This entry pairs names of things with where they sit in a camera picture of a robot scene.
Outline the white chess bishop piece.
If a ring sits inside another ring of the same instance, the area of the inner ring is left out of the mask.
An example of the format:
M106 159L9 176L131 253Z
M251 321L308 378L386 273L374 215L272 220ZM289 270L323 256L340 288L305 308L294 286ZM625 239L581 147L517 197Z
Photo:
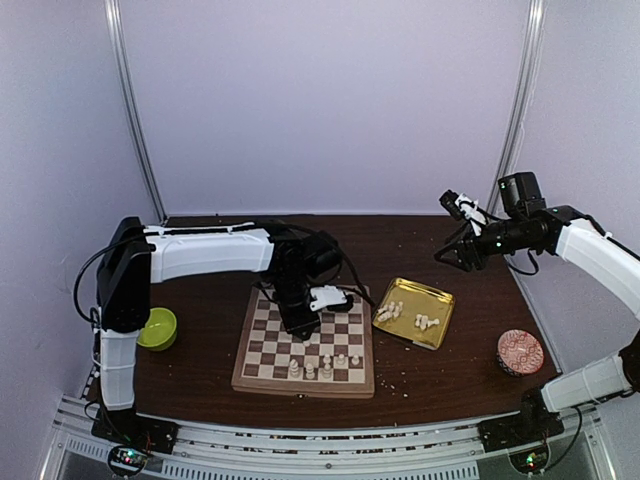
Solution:
M330 364L325 364L323 366L321 369L321 375L327 381L331 381L333 379L333 368Z

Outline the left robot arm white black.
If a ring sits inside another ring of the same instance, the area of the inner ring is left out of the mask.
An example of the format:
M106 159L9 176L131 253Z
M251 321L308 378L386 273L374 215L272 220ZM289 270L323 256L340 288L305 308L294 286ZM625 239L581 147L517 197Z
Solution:
M306 340L327 307L348 304L338 287L313 280L342 262L330 235L281 222L213 227L121 221L97 268L100 400L106 429L123 444L144 433L135 413L137 340L150 315L150 288L182 277L259 274L273 290L287 333Z

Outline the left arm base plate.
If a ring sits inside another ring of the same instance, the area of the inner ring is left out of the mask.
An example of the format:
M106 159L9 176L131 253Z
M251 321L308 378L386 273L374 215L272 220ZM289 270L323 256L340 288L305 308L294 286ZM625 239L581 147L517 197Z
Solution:
M100 417L93 423L94 437L131 446L137 450L171 454L179 426L177 423L133 415Z

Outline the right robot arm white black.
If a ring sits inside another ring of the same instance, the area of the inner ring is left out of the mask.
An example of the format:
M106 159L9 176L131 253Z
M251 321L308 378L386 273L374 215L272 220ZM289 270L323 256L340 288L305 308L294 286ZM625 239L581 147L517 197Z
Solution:
M569 206L550 207L532 172L497 182L505 217L498 218L468 196L448 190L439 199L461 227L438 250L436 261L465 272L482 270L492 255L520 250L544 252L571 263L639 312L639 257L606 232L590 215ZM632 395L639 390L639 341L585 367L562 374L527 396L527 408L513 419L519 440L535 440L551 424L551 414L582 404Z

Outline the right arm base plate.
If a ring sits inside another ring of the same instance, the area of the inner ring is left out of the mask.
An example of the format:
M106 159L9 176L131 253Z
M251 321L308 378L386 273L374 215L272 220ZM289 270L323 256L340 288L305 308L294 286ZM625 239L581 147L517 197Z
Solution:
M557 415L531 419L518 413L481 421L477 429L484 451L489 453L560 435L564 425Z

